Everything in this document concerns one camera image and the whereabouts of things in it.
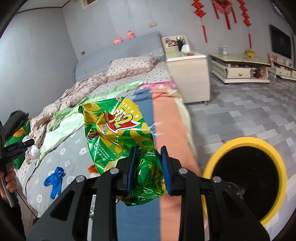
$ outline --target blue headboard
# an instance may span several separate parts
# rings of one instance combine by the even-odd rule
[[[165,60],[159,32],[125,40],[84,57],[76,65],[76,81],[82,81],[95,73],[107,71],[110,62],[114,59],[147,55],[157,56],[158,61]]]

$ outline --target white tv stand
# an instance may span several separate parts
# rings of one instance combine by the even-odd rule
[[[212,73],[225,84],[228,83],[270,83],[268,79],[268,67],[270,64],[261,62],[257,58],[249,58],[243,54],[211,54],[213,58]],[[252,67],[261,67],[263,70],[262,78],[252,77]]]
[[[296,81],[296,68],[287,66],[285,64],[274,62],[274,66],[269,68],[269,74],[271,77],[275,78],[278,76],[281,79],[295,80]]]

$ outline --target television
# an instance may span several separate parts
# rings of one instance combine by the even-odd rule
[[[291,38],[284,32],[270,25],[272,51],[292,59]]]

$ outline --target blue glove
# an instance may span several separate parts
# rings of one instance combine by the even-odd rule
[[[56,194],[58,194],[58,196],[61,195],[62,181],[65,175],[66,174],[64,173],[64,169],[61,167],[57,167],[54,173],[44,180],[44,186],[52,185],[52,192],[50,194],[51,199],[54,199]]]

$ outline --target hand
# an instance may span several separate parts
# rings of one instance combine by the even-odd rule
[[[18,186],[17,186],[17,180],[15,178],[15,172],[14,172],[14,166],[12,164],[10,164],[9,166],[9,170],[10,170],[10,173],[7,175],[6,177],[6,188],[11,192],[15,192],[17,191],[18,189]],[[4,173],[0,171],[0,178],[3,178],[4,177]],[[2,183],[0,181],[0,193],[1,193],[1,197],[2,199],[6,202],[6,203],[9,203],[8,202],[8,199],[7,199],[7,196],[4,192],[4,189],[3,189],[3,186],[2,186]]]

